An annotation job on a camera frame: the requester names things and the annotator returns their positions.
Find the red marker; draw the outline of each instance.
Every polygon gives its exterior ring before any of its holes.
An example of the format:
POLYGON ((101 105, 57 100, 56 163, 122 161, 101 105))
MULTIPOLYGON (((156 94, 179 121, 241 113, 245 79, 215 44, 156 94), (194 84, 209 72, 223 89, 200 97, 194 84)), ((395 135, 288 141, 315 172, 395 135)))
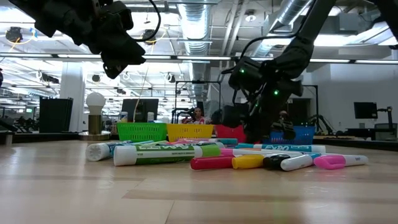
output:
POLYGON ((191 160, 191 168, 194 170, 232 168, 233 158, 235 157, 230 155, 193 158, 191 160))

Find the yellow basket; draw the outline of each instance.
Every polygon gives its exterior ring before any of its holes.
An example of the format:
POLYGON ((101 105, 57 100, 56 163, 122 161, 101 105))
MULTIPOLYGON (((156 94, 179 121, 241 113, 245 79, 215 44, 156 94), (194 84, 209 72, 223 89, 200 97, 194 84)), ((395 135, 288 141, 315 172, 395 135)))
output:
POLYGON ((169 142, 180 138, 211 138, 214 125, 212 124, 167 124, 169 142))

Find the red basket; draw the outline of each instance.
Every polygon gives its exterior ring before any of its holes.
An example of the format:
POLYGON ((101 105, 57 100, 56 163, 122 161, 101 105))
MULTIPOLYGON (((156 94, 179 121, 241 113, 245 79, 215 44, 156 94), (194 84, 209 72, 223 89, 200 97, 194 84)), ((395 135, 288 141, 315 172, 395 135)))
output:
POLYGON ((222 124, 216 125, 216 135, 218 138, 236 138, 238 143, 243 143, 246 140, 242 125, 237 128, 229 128, 222 124))

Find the blue basket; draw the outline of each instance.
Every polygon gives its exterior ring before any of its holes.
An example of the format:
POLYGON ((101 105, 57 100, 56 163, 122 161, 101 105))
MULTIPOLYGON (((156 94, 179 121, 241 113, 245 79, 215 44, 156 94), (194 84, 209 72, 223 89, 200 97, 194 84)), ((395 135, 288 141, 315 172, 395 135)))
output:
POLYGON ((297 144, 297 145, 311 145, 315 134, 314 126, 294 126, 296 138, 293 140, 283 139, 283 132, 272 131, 269 139, 263 140, 263 144, 297 144))

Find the green basket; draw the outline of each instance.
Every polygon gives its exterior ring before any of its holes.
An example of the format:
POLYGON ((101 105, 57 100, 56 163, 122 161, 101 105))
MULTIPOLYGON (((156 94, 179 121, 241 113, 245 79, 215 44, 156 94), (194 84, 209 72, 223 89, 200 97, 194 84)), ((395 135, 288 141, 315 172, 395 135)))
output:
POLYGON ((121 141, 164 141, 167 137, 165 123, 117 123, 121 141))

